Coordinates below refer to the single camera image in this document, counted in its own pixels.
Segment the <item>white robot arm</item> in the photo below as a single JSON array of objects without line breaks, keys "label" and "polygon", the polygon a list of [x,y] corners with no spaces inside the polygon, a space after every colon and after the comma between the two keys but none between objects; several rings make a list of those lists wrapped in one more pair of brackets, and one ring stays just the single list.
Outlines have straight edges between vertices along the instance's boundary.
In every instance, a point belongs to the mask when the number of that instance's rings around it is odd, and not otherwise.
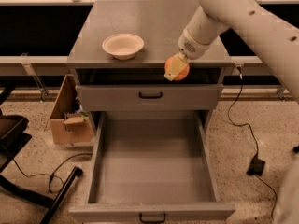
[{"label": "white robot arm", "polygon": [[173,81],[203,56],[216,37],[234,30],[280,83],[299,99],[299,30],[262,8],[256,0],[198,0],[178,39],[179,52],[165,64],[164,76]]}]

